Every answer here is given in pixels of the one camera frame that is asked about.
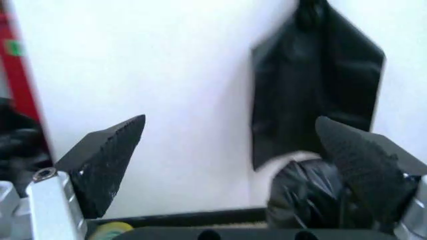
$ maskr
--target hole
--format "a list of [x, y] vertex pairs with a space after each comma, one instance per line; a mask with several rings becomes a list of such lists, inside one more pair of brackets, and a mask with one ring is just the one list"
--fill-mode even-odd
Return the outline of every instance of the hole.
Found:
[[300, 231], [295, 235], [295, 240], [319, 240], [319, 239], [309, 231]]
[[221, 240], [221, 236], [214, 230], [205, 230], [200, 233], [197, 240]]
[[40, 177], [42, 177], [42, 178], [48, 176], [49, 174], [51, 174], [50, 170], [43, 170], [43, 171], [38, 173], [38, 175], [40, 175]]

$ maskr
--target textured gripper pad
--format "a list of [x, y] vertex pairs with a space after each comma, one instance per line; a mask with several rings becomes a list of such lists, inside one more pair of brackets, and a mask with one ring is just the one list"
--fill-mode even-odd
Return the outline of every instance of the textured gripper pad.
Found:
[[346, 125], [321, 116], [316, 132], [344, 182], [382, 223], [398, 221], [417, 183], [404, 178], [396, 156]]
[[84, 218], [102, 217], [119, 190], [135, 147], [144, 115], [87, 134], [55, 167], [67, 172]]

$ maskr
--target white wall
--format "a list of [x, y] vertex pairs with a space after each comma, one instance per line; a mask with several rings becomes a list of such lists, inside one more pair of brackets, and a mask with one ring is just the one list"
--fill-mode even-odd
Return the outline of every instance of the white wall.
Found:
[[[331, 0], [386, 52], [373, 130], [424, 156], [425, 0]], [[250, 48], [293, 0], [15, 0], [53, 156], [147, 123], [106, 217], [263, 205], [283, 163], [250, 170]]]

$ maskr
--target black garbage bag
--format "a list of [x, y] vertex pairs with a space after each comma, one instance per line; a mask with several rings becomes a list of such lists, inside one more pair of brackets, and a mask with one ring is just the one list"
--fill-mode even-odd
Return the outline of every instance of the black garbage bag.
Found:
[[326, 0], [300, 0], [252, 53], [252, 165], [294, 151], [323, 154], [320, 115], [369, 131], [385, 56]]
[[52, 165], [39, 123], [0, 98], [0, 181], [12, 182], [24, 198], [33, 174]]
[[384, 229], [322, 159], [291, 161], [274, 177], [266, 219], [270, 228]]

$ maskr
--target green sticker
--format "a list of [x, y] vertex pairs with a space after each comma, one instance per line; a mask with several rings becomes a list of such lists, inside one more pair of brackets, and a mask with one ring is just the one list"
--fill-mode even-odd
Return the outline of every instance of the green sticker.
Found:
[[6, 53], [12, 56], [22, 56], [21, 45], [17, 40], [9, 39], [4, 42]]

